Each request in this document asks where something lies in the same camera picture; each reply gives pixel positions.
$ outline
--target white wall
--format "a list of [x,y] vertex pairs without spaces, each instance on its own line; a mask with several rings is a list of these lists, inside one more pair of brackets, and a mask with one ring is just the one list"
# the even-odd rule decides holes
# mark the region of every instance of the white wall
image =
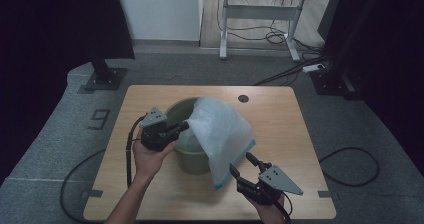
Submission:
[[199,41],[203,0],[121,0],[135,40]]

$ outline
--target black curtain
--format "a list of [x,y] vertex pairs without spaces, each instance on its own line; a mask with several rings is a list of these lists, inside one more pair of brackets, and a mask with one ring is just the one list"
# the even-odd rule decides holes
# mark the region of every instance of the black curtain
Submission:
[[424,0],[340,0],[326,41],[342,73],[424,173]]
[[0,0],[1,179],[93,57],[134,53],[119,0]]

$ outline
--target desk leg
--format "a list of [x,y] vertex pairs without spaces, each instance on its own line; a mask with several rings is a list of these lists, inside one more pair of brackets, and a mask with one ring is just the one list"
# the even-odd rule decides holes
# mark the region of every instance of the desk leg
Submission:
[[219,47],[219,58],[221,60],[227,59],[227,9],[228,0],[224,0],[222,8],[222,31],[221,31],[221,45]]
[[290,26],[289,33],[284,35],[284,37],[286,38],[287,47],[289,48],[290,54],[293,58],[293,61],[295,62],[299,62],[300,58],[299,58],[299,55],[297,54],[296,47],[294,45],[293,36],[294,36],[294,32],[296,31],[297,23],[299,22],[300,14],[302,13],[304,3],[305,3],[305,0],[299,1],[299,4],[297,5],[295,18],[293,20],[293,24]]

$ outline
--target wooden floor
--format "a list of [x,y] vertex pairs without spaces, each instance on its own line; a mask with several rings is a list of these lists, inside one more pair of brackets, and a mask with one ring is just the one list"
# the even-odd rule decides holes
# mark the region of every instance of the wooden floor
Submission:
[[[312,45],[312,46],[323,46],[324,40],[318,34],[317,29],[321,18],[324,14],[325,8],[327,7],[329,0],[305,0],[303,6],[302,15],[299,20],[295,32],[295,38],[300,41]],[[201,47],[219,47],[220,44],[220,29],[218,27],[217,16],[219,17],[219,24],[222,27],[222,2],[223,0],[203,0],[204,13],[202,21],[202,32],[201,32]],[[290,3],[297,5],[299,0],[229,0],[229,4],[238,5],[269,5],[278,6],[284,5],[289,6]],[[238,20],[228,19],[227,26],[229,28],[250,28],[265,26],[267,28],[258,28],[251,30],[228,30],[228,32],[235,33],[239,36],[248,39],[263,39],[267,33],[270,32],[270,26],[273,23],[271,20]],[[287,21],[275,21],[272,25],[273,28],[277,28],[281,31],[287,32],[288,22]],[[275,42],[280,41],[278,38],[271,39]],[[235,37],[234,35],[228,35],[228,48],[249,48],[249,49],[281,49],[287,50],[287,46],[283,44],[270,44],[267,40],[243,40]]]

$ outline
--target wooden table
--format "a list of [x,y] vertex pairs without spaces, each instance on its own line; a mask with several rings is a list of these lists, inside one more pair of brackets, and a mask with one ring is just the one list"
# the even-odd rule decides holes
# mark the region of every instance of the wooden table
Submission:
[[[249,101],[241,103],[240,95]],[[153,106],[166,111],[188,97],[213,96],[233,105],[252,125],[257,145],[251,152],[259,159],[279,165],[303,190],[288,194],[293,219],[332,219],[336,210],[328,191],[294,92],[289,87],[244,86],[131,86],[122,104],[93,190],[101,197],[88,199],[84,217],[105,220],[126,191],[125,144],[138,117]],[[243,159],[242,177],[256,183],[259,170]],[[220,190],[213,188],[210,173],[194,176],[183,172],[175,154],[164,160],[144,197],[139,220],[257,220],[253,206],[236,191],[234,179]]]
[[222,7],[222,31],[219,57],[227,58],[227,19],[261,19],[261,20],[286,20],[293,21],[288,33],[284,35],[285,42],[289,48],[293,61],[300,61],[296,47],[293,42],[294,33],[300,14],[302,13],[305,0],[299,0],[297,6],[253,6],[253,5],[230,5],[224,0]]

